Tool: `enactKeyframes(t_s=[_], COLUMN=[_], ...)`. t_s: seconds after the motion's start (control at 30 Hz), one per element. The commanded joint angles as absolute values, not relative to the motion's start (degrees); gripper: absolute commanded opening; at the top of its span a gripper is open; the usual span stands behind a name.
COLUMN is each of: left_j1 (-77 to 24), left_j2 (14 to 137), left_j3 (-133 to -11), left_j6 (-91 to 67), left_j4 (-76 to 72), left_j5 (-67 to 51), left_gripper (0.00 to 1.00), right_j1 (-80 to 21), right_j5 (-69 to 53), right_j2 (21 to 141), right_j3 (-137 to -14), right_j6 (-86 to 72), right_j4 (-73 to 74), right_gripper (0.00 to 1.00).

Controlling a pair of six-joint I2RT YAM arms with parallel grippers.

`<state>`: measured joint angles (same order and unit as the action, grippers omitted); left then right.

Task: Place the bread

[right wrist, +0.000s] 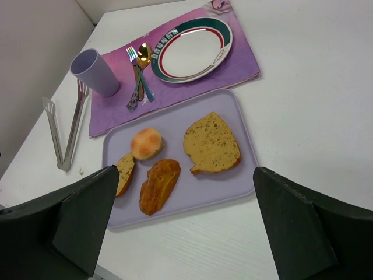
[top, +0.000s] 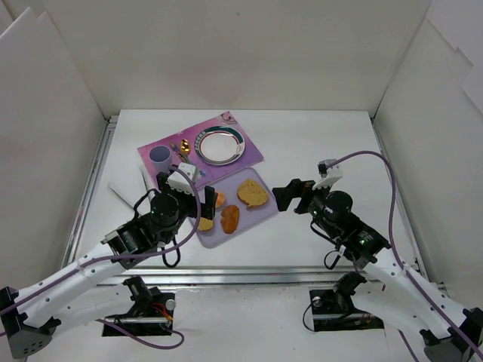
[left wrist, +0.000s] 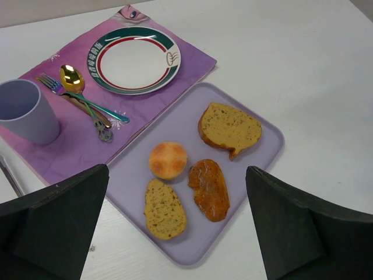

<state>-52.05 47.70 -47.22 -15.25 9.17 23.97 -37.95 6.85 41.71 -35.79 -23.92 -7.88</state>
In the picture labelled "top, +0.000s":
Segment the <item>round bread bun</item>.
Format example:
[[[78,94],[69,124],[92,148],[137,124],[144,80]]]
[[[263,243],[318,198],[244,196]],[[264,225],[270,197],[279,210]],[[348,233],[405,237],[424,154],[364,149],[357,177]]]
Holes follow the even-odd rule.
[[[216,195],[217,195],[217,199],[216,199],[216,202],[215,202],[215,207],[220,208],[225,203],[226,197],[222,192],[216,192]]]

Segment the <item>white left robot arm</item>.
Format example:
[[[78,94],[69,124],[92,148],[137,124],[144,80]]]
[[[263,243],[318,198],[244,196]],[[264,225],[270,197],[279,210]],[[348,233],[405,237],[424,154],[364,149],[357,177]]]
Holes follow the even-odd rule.
[[[213,187],[206,186],[205,195],[199,196],[192,177],[180,167],[170,167],[156,178],[157,187],[137,201],[149,201],[148,213],[135,211],[94,249],[43,281],[22,290],[2,288],[2,335],[12,358],[21,360],[41,351],[54,336],[79,324],[110,315],[135,318],[148,309],[152,293],[140,277],[98,294],[86,292],[149,258],[179,252],[186,241],[177,241],[176,236],[185,219],[199,223],[214,217]]]

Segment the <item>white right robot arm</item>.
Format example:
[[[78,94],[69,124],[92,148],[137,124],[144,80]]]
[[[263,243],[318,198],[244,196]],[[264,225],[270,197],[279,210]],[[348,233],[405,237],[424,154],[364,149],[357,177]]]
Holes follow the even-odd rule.
[[[334,292],[340,300],[403,333],[421,336],[430,361],[469,361],[478,352],[482,310],[452,300],[397,258],[390,242],[352,212],[347,193],[299,179],[272,193],[280,211],[299,199],[295,213],[310,214],[311,223],[356,267],[336,283]]]

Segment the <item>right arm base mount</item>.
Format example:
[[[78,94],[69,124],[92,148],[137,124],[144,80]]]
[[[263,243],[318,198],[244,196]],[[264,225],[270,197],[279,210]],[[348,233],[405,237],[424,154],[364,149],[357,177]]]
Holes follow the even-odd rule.
[[[342,276],[332,289],[310,290],[310,303],[302,316],[303,326],[314,333],[383,330],[381,319],[357,309],[352,302],[355,289],[366,282],[365,277],[351,271]]]

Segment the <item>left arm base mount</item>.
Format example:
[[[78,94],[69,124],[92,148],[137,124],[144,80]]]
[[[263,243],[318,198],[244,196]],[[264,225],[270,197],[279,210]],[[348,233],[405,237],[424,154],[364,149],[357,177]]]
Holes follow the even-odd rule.
[[[141,277],[122,282],[134,303],[124,314],[113,314],[105,320],[136,337],[170,336],[174,324],[175,294],[147,287]]]

